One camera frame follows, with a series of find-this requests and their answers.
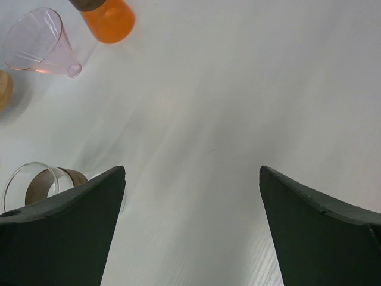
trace pink glass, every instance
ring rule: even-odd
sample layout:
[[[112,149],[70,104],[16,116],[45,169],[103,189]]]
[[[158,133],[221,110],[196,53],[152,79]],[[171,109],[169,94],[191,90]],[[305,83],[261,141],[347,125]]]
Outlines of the pink glass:
[[[60,15],[50,8],[32,10],[13,25],[4,42],[4,58],[14,70],[69,77],[76,77],[82,71]]]

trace glass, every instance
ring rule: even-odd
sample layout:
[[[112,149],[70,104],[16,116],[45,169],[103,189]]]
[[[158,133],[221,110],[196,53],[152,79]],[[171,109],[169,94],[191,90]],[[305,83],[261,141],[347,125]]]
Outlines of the glass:
[[[18,168],[9,178],[2,195],[1,210],[8,212],[79,186],[88,179],[82,173],[32,162]],[[126,196],[120,207],[124,209]]]
[[[75,59],[62,19],[50,8],[22,16],[5,38],[5,63],[14,70],[76,77],[82,66]]]
[[[102,43],[124,39],[135,24],[131,8],[123,0],[70,0],[80,11],[94,37]]]

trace bottle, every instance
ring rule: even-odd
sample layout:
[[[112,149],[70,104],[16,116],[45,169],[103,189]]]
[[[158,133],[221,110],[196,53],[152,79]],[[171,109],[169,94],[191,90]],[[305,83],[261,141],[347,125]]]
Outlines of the bottle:
[[[132,30],[135,16],[123,0],[69,0],[81,13],[94,37],[116,43]]]

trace white table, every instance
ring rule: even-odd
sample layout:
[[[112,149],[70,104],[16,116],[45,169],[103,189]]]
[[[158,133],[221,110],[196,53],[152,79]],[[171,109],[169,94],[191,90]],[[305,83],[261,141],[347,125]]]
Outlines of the white table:
[[[103,286],[281,285],[262,164],[381,212],[380,1],[129,4],[136,26],[108,46],[68,1],[0,0],[0,42],[47,6],[85,61],[77,79],[11,71],[0,187],[29,161],[124,165]]]

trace glass rim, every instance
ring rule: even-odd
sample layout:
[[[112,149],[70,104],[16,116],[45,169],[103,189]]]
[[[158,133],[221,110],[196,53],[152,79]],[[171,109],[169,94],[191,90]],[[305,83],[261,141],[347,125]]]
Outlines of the glass rim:
[[[8,41],[7,41],[7,40],[8,40],[8,37],[9,37],[10,33],[12,32],[13,28],[15,28],[16,25],[19,24],[19,22],[20,22],[23,18],[27,17],[29,14],[31,14],[31,13],[37,11],[37,10],[50,10],[50,11],[52,11],[54,14],[56,14],[56,15],[58,16],[58,19],[60,20],[60,25],[61,25],[61,28],[60,28],[60,36],[58,37],[57,42],[54,44],[54,47],[51,49],[51,51],[48,52],[48,55],[47,55],[45,58],[43,58],[43,60],[41,60],[40,62],[38,62],[38,63],[36,63],[36,64],[32,64],[30,67],[26,67],[26,68],[17,68],[17,67],[13,67],[12,65],[8,64],[7,61],[4,60],[5,64],[6,64],[9,68],[11,68],[11,69],[13,69],[13,70],[30,70],[30,69],[36,67],[37,65],[39,65],[40,63],[42,63],[43,61],[45,61],[45,60],[48,58],[48,56],[50,56],[50,55],[52,54],[52,52],[54,51],[54,49],[57,47],[59,41],[61,40],[61,37],[62,37],[62,34],[63,34],[63,30],[64,30],[64,24],[63,24],[63,22],[62,22],[62,18],[61,18],[61,16],[60,16],[54,9],[52,9],[52,8],[48,8],[48,7],[39,7],[39,8],[36,8],[36,9],[33,9],[33,10],[29,11],[28,13],[25,13],[24,15],[22,15],[22,16],[21,16],[21,17],[20,17],[20,18],[19,18],[19,19],[12,25],[12,27],[10,28],[10,30],[8,31],[8,33],[7,33],[6,37],[5,37],[4,44],[3,44],[3,46],[2,46],[2,53],[3,53],[3,55],[5,55],[5,44],[8,42]]]
[[[5,209],[5,199],[7,197],[7,192],[8,192],[8,189],[12,183],[12,181],[14,180],[14,178],[17,176],[18,173],[20,173],[21,170],[23,170],[24,168],[26,167],[29,167],[31,165],[38,165],[38,166],[42,166],[44,167],[46,170],[49,171],[49,173],[53,176],[53,179],[54,179],[54,184],[56,186],[56,189],[55,189],[55,195],[59,194],[60,193],[60,186],[58,184],[58,178],[57,176],[55,175],[53,169],[51,167],[49,167],[48,165],[44,164],[44,163],[40,163],[40,162],[30,162],[30,163],[27,163],[27,164],[24,164],[22,165],[21,167],[19,167],[16,171],[14,171],[12,173],[12,175],[10,176],[10,178],[8,179],[8,182],[7,184],[5,185],[5,188],[4,188],[4,192],[3,192],[3,195],[2,195],[2,204],[1,204],[1,208],[2,208],[2,212],[5,213],[7,212],[7,210]]]

